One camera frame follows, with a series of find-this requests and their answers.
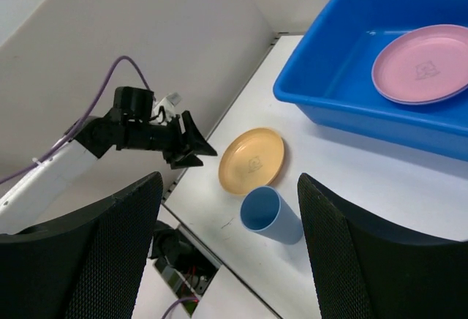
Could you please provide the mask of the blue plastic bin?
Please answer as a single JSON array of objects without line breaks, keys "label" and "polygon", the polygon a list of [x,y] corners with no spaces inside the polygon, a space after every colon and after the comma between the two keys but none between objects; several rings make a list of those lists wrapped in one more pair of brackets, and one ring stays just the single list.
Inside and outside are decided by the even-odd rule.
[{"label": "blue plastic bin", "polygon": [[313,122],[467,159],[467,0],[330,0],[275,97]]}]

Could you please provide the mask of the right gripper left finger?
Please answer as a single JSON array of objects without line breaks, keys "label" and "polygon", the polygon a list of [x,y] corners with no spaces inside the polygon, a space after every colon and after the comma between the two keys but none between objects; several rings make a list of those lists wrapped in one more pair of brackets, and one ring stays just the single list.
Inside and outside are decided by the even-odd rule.
[{"label": "right gripper left finger", "polygon": [[132,317],[162,188],[154,172],[81,209],[1,235],[1,317]]}]

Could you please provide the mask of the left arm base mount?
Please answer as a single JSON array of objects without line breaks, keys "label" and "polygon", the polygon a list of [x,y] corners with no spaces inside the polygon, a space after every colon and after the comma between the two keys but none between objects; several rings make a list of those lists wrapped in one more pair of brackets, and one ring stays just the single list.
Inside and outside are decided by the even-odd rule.
[{"label": "left arm base mount", "polygon": [[156,221],[148,258],[192,316],[220,268],[220,262],[182,228]]}]

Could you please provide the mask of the pink plastic plate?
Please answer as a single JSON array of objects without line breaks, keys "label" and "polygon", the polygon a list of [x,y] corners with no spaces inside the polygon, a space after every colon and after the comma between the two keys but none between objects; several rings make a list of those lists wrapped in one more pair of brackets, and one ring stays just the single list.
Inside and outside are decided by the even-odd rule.
[{"label": "pink plastic plate", "polygon": [[376,75],[400,78],[445,76],[467,79],[467,27],[425,26],[397,37],[376,57]]}]

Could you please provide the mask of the blue plastic cup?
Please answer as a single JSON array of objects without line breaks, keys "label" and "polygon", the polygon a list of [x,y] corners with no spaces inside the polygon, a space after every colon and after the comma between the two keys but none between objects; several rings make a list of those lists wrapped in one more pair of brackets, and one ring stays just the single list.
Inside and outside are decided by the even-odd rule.
[{"label": "blue plastic cup", "polygon": [[273,187],[261,186],[248,193],[239,216],[248,231],[282,244],[296,244],[303,235],[300,218]]}]

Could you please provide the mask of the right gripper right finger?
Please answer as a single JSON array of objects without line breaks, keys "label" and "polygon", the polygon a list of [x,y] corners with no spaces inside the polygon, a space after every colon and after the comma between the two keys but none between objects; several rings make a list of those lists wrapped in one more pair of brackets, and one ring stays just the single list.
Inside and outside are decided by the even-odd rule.
[{"label": "right gripper right finger", "polygon": [[322,318],[466,318],[467,242],[397,225],[306,173],[298,202]]}]

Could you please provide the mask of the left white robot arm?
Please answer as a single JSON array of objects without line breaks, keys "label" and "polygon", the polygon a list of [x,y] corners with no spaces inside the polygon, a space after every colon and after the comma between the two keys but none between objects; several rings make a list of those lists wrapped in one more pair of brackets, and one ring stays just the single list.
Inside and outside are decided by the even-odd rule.
[{"label": "left white robot arm", "polygon": [[173,170],[200,167],[200,156],[217,155],[189,111],[174,115],[164,124],[153,123],[153,95],[146,89],[119,87],[113,107],[105,116],[87,118],[71,128],[1,198],[1,233],[14,235],[31,227],[75,179],[111,148],[158,151]]}]

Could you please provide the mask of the yellow plastic plate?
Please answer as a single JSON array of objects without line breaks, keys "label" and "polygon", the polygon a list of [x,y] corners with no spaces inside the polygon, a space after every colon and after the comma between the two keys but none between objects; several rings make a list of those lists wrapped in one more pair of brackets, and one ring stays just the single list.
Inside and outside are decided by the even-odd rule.
[{"label": "yellow plastic plate", "polygon": [[247,195],[278,176],[284,157],[285,144],[277,131],[266,127],[250,129],[225,149],[219,162],[219,183],[232,195]]}]

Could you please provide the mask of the purple plastic plate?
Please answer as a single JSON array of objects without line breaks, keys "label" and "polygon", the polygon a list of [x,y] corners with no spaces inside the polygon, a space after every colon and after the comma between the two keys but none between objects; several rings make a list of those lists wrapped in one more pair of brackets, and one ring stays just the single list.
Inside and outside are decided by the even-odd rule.
[{"label": "purple plastic plate", "polygon": [[456,96],[467,88],[466,78],[441,73],[422,78],[376,75],[375,89],[387,100],[404,105],[428,105]]}]

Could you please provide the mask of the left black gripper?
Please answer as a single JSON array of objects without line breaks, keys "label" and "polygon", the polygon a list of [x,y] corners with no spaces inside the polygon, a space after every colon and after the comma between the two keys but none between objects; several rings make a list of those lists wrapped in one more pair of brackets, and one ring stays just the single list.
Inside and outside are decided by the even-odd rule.
[{"label": "left black gripper", "polygon": [[[184,134],[181,129],[181,116]],[[200,133],[191,113],[185,110],[181,116],[176,114],[166,124],[152,124],[134,119],[121,124],[116,136],[116,149],[162,152],[165,160],[172,160],[172,169],[203,166],[203,161],[196,154],[216,157],[217,152]],[[191,154],[186,155],[187,148]]]}]

